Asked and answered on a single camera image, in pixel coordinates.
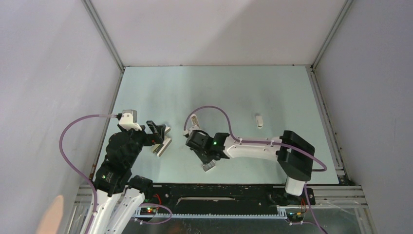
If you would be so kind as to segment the grey staple strip block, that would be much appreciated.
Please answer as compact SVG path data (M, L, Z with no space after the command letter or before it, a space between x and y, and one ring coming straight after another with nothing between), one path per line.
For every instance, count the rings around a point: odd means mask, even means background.
M215 166L216 166L216 163L215 163L215 161L213 160L213 161L211 161L211 162L209 162L209 163L204 164L204 165L202 166L202 169L203 169L205 172L208 172L209 170L211 170L211 169L214 168Z

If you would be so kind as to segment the white small stapler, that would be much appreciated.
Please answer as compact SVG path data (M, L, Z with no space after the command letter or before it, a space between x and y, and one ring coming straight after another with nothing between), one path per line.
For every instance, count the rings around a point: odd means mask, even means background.
M261 115L255 115L255 120L257 128L261 129L263 127L263 117Z

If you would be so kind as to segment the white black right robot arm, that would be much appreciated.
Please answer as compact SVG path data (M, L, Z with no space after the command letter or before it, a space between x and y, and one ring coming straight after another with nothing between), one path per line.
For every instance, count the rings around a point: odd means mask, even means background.
M272 139L242 139L229 133L210 136L202 130L193 130L187 136L186 146L202 161L204 171L221 159L248 157L277 162L287 176L283 197L290 204L302 199L315 160L315 148L288 130Z

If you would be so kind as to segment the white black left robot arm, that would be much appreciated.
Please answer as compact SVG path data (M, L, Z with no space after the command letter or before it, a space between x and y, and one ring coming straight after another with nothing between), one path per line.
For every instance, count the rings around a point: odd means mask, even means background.
M93 186L96 194L81 229L82 234L120 234L132 214L142 203L152 201L154 190L152 180L132 175L131 169L143 147L168 146L166 134L170 127L146 122L119 123L119 132L109 138L105 159L95 173Z

